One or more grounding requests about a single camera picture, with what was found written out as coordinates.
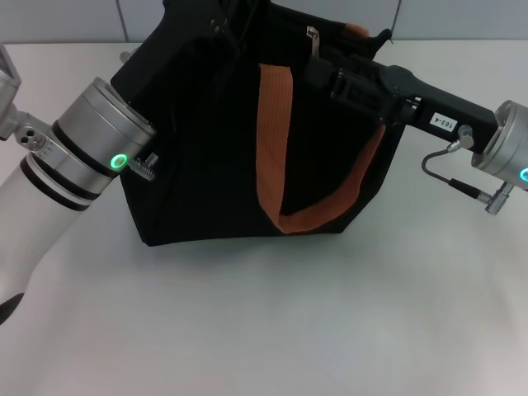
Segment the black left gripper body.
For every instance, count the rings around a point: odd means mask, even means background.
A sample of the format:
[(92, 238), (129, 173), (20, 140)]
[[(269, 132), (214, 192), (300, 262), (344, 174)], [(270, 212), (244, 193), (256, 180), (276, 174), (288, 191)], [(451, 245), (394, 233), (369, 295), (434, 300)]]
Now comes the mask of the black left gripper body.
[(231, 58), (222, 0), (163, 0), (156, 29), (111, 79), (121, 98), (147, 120), (171, 101), (184, 103), (210, 84)]

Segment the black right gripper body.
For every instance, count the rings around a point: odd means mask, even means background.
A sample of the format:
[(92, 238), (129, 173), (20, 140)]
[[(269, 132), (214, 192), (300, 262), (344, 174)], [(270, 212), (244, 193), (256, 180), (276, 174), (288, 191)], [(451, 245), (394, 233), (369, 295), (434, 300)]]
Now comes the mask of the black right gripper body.
[(388, 125), (410, 125), (450, 143), (458, 139), (459, 127), (467, 125), (473, 131), (469, 150), (474, 153), (482, 153), (496, 132), (492, 111), (433, 87), (405, 68), (384, 67), (380, 81), (393, 100), (385, 118)]

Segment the black bag with orange handles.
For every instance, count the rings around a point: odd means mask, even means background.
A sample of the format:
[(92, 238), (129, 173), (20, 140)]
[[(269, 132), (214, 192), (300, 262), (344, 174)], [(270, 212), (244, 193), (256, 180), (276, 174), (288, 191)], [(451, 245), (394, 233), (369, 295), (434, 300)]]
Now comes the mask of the black bag with orange handles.
[(350, 54), (373, 60), (392, 36), (260, 5), (210, 84), (148, 120), (157, 132), (145, 149), (158, 156), (154, 179), (121, 176), (147, 245), (340, 233), (380, 191), (403, 128), (305, 82), (308, 26), (319, 31), (319, 58), (331, 63)]

